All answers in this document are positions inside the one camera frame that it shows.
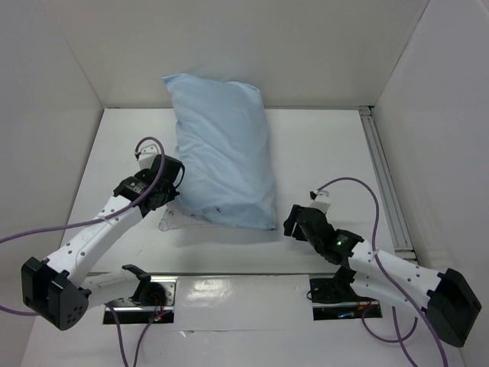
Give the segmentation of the light blue pillowcase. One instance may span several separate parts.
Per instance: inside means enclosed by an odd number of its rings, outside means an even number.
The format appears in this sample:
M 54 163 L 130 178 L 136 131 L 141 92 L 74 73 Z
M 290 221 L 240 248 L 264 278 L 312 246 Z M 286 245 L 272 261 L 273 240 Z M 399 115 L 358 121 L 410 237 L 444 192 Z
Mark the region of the light blue pillowcase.
M 247 83 L 163 77 L 186 172 L 170 205 L 199 222 L 274 230 L 275 176 L 261 92 Z

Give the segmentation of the white pillow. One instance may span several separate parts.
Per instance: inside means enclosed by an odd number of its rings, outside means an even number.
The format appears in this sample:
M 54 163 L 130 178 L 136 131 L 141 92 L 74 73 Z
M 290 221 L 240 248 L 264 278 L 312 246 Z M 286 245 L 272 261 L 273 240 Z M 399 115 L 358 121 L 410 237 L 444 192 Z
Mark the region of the white pillow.
M 183 215 L 178 208 L 167 206 L 158 225 L 162 232 L 175 229 L 185 229 L 199 225 L 200 222 L 193 217 Z

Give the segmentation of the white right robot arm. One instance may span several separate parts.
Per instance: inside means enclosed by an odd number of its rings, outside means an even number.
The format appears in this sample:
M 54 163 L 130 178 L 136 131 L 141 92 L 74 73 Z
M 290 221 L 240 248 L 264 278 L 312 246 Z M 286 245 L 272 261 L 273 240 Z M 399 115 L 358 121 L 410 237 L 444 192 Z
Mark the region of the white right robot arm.
M 383 250 L 373 250 L 359 235 L 336 229 L 325 211 L 293 205 L 283 233 L 308 242 L 338 266 L 333 290 L 342 300 L 354 296 L 379 300 L 401 310 L 423 312 L 441 341 L 461 348 L 481 312 L 465 277 L 454 269 L 424 268 Z

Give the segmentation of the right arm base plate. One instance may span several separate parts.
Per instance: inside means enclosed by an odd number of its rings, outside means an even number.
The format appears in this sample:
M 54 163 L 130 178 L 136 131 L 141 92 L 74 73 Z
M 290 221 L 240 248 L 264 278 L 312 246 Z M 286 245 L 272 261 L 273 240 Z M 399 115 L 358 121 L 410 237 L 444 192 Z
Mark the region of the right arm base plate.
M 306 298 L 312 303 L 313 319 L 353 320 L 381 318 L 377 300 L 358 296 L 351 288 L 355 272 L 340 268 L 334 274 L 312 276 Z

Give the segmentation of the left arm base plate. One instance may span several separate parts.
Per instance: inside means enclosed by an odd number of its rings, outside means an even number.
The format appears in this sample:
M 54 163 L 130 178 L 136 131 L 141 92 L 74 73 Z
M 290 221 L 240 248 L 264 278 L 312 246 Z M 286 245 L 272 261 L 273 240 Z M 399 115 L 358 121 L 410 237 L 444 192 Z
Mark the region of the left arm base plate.
M 135 265 L 123 265 L 121 272 L 134 285 L 124 289 L 126 296 L 108 303 L 120 324 L 145 324 L 149 320 L 156 324 L 174 322 L 175 277 L 150 274 Z

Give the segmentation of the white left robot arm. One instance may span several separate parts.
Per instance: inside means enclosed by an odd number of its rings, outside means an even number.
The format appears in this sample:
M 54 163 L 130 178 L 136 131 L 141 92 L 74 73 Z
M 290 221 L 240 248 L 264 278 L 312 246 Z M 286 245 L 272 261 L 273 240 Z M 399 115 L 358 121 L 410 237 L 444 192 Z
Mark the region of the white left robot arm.
M 98 223 L 84 227 L 45 259 L 29 258 L 22 265 L 24 304 L 62 331 L 74 327 L 88 309 L 115 300 L 163 309 L 169 290 L 136 265 L 97 276 L 90 272 L 129 229 L 178 196 L 184 174 L 176 158 L 145 158 L 141 170 L 114 189 Z

